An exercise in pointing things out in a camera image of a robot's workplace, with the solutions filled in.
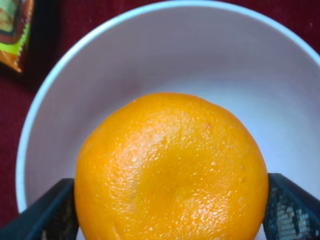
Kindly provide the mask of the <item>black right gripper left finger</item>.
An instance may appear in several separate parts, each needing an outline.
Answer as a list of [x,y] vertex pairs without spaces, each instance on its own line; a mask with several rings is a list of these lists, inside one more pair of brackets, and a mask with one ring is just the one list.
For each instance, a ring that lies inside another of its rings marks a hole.
[[64,178],[0,229],[2,240],[75,240],[74,179]]

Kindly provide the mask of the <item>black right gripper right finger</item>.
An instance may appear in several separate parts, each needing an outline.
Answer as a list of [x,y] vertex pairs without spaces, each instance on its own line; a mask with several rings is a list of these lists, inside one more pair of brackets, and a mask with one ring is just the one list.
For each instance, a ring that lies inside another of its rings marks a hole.
[[268,240],[318,240],[320,200],[280,173],[269,173],[263,229]]

